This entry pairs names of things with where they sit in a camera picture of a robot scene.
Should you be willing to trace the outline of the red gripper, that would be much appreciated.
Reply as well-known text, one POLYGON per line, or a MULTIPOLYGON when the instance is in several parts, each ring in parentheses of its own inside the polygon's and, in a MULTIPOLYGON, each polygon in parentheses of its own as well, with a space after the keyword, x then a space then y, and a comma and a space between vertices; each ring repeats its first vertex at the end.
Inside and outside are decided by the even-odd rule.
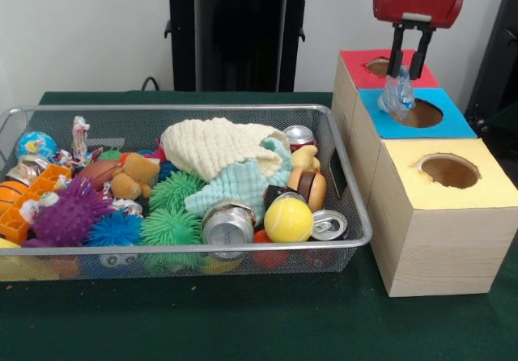
POLYGON ((464 0, 373 0, 373 14, 379 21, 393 24, 393 45, 387 67, 387 75, 396 78, 401 69, 401 50, 406 25, 404 22, 420 22, 428 26, 412 26, 422 33, 418 48, 410 62, 410 79, 421 78, 428 46, 436 28, 450 28, 461 12, 464 0))

